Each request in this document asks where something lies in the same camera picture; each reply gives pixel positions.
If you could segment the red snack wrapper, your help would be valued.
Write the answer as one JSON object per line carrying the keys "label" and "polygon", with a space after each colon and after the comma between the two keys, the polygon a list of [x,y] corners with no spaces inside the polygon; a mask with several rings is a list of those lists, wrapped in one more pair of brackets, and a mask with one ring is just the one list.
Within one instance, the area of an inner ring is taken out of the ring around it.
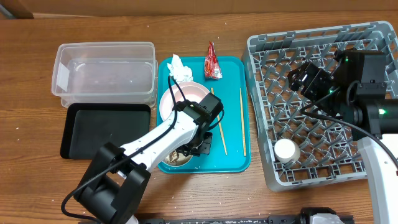
{"label": "red snack wrapper", "polygon": [[205,78],[214,80],[219,80],[222,78],[222,71],[215,53],[213,42],[209,42],[208,53],[205,57],[204,71]]}

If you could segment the white tissue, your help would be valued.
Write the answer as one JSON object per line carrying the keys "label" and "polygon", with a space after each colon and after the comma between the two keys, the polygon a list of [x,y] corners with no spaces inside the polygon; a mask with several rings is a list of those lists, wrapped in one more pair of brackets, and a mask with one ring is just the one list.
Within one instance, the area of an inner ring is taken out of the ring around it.
{"label": "white tissue", "polygon": [[173,54],[172,61],[167,64],[169,75],[174,78],[177,83],[192,82],[193,73],[192,69],[183,65],[181,58]]}

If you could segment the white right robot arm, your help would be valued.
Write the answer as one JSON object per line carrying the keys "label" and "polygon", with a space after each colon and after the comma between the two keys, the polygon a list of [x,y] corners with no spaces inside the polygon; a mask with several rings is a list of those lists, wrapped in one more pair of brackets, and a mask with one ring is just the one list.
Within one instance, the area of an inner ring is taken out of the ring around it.
{"label": "white right robot arm", "polygon": [[305,62],[289,88],[311,101],[300,113],[351,128],[368,176],[375,223],[397,223],[397,100],[387,99],[386,54],[337,50],[328,73]]}

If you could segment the white paper cup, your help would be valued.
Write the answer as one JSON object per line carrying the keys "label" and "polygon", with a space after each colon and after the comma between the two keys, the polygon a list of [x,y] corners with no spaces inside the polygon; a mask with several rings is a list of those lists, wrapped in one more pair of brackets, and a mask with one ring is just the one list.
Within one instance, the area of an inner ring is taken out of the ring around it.
{"label": "white paper cup", "polygon": [[300,157],[299,145],[290,139],[280,139],[274,145],[276,158],[286,164],[290,161],[298,161]]}

